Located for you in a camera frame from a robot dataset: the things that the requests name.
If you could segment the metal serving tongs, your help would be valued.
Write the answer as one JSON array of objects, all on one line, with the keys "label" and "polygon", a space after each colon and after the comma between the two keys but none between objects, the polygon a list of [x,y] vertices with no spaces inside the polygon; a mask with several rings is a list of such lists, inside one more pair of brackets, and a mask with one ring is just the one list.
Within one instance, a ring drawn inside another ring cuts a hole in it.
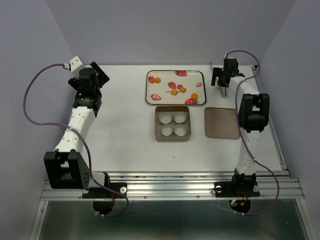
[{"label": "metal serving tongs", "polygon": [[[210,62],[210,68],[211,68],[211,71],[213,72],[213,64]],[[216,84],[218,86],[218,89],[220,91],[220,94],[222,96],[222,98],[225,98],[227,96],[227,88],[228,88],[228,71],[227,69],[224,69],[223,68],[223,65],[222,65],[222,75],[221,77],[219,78],[219,80],[216,81]]]}]

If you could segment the orange cookie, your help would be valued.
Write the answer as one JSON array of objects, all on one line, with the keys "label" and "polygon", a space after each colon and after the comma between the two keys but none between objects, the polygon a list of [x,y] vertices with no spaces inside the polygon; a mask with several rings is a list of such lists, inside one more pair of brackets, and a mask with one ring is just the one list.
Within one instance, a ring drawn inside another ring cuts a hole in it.
[{"label": "orange cookie", "polygon": [[181,93],[185,93],[187,91],[187,89],[185,87],[181,87],[179,90]]},{"label": "orange cookie", "polygon": [[176,96],[179,92],[176,89],[173,89],[170,94]]},{"label": "orange cookie", "polygon": [[196,94],[196,93],[192,93],[191,96],[190,96],[190,98],[193,99],[193,100],[195,100],[195,101],[197,101],[198,98],[199,98],[199,95]]},{"label": "orange cookie", "polygon": [[162,80],[161,80],[161,78],[159,78],[159,77],[156,77],[155,80],[154,80],[154,82],[155,82],[156,84],[159,84],[161,81],[162,81]]}]

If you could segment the gold tin lid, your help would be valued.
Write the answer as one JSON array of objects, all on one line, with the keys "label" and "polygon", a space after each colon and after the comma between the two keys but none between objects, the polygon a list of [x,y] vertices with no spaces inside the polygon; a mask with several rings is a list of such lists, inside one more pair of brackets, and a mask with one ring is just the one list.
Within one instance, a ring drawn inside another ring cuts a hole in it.
[{"label": "gold tin lid", "polygon": [[206,107],[204,109],[204,131],[208,138],[240,138],[236,110],[233,108]]}]

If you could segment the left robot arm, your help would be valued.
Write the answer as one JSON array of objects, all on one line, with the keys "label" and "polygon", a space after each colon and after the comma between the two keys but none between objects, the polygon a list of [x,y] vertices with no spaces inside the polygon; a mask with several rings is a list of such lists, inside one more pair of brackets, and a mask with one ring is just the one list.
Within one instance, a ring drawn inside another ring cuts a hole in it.
[{"label": "left robot arm", "polygon": [[73,77],[68,84],[75,89],[70,119],[62,139],[44,155],[44,165],[52,189],[80,189],[90,186],[92,172],[82,156],[83,143],[102,105],[101,88],[110,79],[95,63],[85,66],[78,56],[69,62]]}]

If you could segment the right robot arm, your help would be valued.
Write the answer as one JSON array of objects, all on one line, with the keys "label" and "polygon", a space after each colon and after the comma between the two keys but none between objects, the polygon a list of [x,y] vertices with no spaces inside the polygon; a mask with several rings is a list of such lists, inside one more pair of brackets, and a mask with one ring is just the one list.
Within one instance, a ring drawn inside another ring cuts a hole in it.
[{"label": "right robot arm", "polygon": [[261,133],[269,123],[270,96],[253,88],[239,71],[237,59],[225,57],[213,68],[211,84],[235,91],[236,123],[241,137],[238,163],[231,181],[214,184],[218,198],[258,197],[255,155]]}]

